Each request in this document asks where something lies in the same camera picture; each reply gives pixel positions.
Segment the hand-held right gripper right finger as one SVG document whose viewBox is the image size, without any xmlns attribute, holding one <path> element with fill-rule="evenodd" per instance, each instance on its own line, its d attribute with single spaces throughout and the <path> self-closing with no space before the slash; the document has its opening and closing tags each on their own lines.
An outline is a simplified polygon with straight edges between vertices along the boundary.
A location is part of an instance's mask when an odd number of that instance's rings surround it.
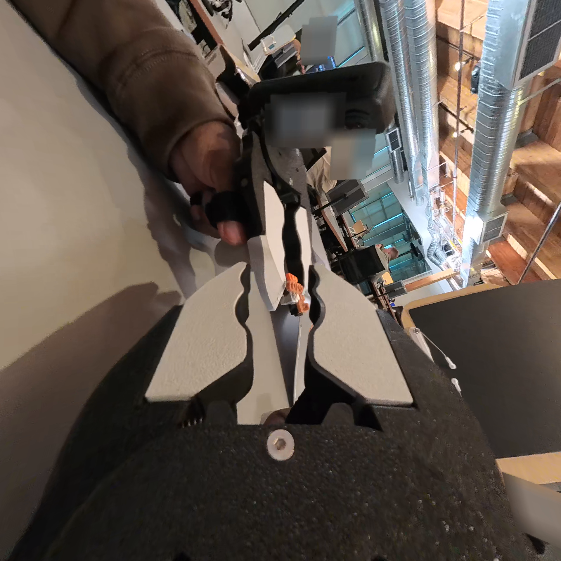
<svg viewBox="0 0 561 561">
<path fill-rule="evenodd" d="M 413 396 L 378 309 L 356 287 L 314 265 L 310 271 L 311 366 L 368 404 L 411 406 Z"/>
</svg>

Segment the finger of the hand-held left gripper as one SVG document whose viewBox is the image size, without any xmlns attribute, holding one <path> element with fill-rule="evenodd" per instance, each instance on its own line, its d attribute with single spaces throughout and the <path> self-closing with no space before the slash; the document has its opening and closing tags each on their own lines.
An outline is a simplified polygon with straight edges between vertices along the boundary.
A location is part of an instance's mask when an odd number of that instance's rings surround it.
<svg viewBox="0 0 561 561">
<path fill-rule="evenodd" d="M 273 186 L 264 181 L 258 193 L 263 195 L 264 233 L 248 240 L 251 270 L 262 300 L 275 311 L 284 295 L 285 249 L 283 244 L 284 206 Z"/>
<path fill-rule="evenodd" d="M 310 237 L 309 213 L 304 207 L 298 207 L 295 213 L 295 227 L 299 242 L 299 264 L 302 273 L 298 278 L 301 283 L 309 283 L 309 271 L 312 264 L 312 247 Z"/>
</svg>

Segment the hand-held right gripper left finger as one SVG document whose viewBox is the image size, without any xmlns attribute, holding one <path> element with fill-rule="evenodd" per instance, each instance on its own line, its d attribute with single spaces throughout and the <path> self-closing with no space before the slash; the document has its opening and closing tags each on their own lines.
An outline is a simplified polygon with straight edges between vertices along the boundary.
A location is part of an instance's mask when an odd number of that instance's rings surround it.
<svg viewBox="0 0 561 561">
<path fill-rule="evenodd" d="M 148 402 L 237 403 L 254 379 L 250 266 L 238 262 L 184 303 L 145 392 Z"/>
</svg>

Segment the orange brick assembly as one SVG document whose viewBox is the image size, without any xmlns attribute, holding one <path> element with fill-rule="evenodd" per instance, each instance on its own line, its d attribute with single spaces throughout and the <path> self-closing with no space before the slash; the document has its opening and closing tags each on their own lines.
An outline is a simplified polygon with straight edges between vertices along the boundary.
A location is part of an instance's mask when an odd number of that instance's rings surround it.
<svg viewBox="0 0 561 561">
<path fill-rule="evenodd" d="M 310 310 L 310 298 L 306 296 L 304 286 L 291 273 L 285 274 L 285 288 L 280 305 L 287 306 L 295 317 L 303 316 Z"/>
</svg>

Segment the person's left forearm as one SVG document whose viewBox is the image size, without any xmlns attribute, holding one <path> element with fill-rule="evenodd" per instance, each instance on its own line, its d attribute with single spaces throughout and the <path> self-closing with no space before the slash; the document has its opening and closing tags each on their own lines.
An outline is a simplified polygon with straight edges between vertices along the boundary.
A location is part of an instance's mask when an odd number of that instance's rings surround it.
<svg viewBox="0 0 561 561">
<path fill-rule="evenodd" d="M 233 128 L 200 49 L 154 1 L 13 1 L 39 35 L 107 98 L 151 164 L 196 127 Z"/>
</svg>

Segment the grey desk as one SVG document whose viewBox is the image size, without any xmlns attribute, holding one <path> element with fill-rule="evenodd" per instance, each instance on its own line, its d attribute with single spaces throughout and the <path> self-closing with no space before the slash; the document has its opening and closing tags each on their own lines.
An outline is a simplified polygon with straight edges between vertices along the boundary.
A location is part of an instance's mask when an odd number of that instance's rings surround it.
<svg viewBox="0 0 561 561">
<path fill-rule="evenodd" d="M 1 560 L 91 395 L 196 289 L 164 184 L 1 1 Z"/>
</svg>

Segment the person's left hand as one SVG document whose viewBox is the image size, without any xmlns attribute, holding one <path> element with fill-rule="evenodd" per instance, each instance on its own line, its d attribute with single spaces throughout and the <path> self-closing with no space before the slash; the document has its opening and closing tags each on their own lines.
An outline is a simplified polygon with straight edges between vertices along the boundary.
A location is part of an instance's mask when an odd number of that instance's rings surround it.
<svg viewBox="0 0 561 561">
<path fill-rule="evenodd" d="M 240 155 L 240 139 L 222 122 L 204 123 L 182 137 L 173 148 L 169 167 L 190 199 L 196 193 L 207 204 L 216 193 L 234 188 L 234 164 Z M 222 221 L 212 227 L 201 205 L 190 203 L 195 230 L 220 238 L 231 246 L 246 243 L 245 230 L 236 221 Z"/>
</svg>

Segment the grey panel on stand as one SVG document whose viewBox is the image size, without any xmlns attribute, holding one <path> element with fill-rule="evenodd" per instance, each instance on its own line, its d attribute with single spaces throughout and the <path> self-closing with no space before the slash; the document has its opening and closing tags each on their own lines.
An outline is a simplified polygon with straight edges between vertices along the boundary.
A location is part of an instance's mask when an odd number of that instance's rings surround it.
<svg viewBox="0 0 561 561">
<path fill-rule="evenodd" d="M 367 200 L 368 193 L 360 180 L 347 179 L 339 181 L 327 192 L 326 197 L 334 216 L 338 218 Z"/>
</svg>

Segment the wood-edged black board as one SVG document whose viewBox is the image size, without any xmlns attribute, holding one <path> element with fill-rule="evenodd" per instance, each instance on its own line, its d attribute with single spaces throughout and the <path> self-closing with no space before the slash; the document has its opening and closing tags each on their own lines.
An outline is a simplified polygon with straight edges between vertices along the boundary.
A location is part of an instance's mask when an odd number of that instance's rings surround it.
<svg viewBox="0 0 561 561">
<path fill-rule="evenodd" d="M 457 379 L 499 469 L 560 492 L 560 280 L 417 299 L 401 321 Z"/>
</svg>

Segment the silver air duct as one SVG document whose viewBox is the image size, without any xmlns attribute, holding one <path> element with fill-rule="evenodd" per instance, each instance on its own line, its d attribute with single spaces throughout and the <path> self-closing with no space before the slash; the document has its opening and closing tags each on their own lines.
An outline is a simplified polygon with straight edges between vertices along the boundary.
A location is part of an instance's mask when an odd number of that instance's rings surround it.
<svg viewBox="0 0 561 561">
<path fill-rule="evenodd" d="M 418 207 L 439 185 L 437 10 L 435 1 L 354 1 L 371 60 L 387 61 L 398 127 Z"/>
<path fill-rule="evenodd" d="M 460 277 L 480 279 L 490 242 L 504 230 L 503 188 L 529 84 L 560 54 L 560 1 L 489 1 L 480 60 Z"/>
</svg>

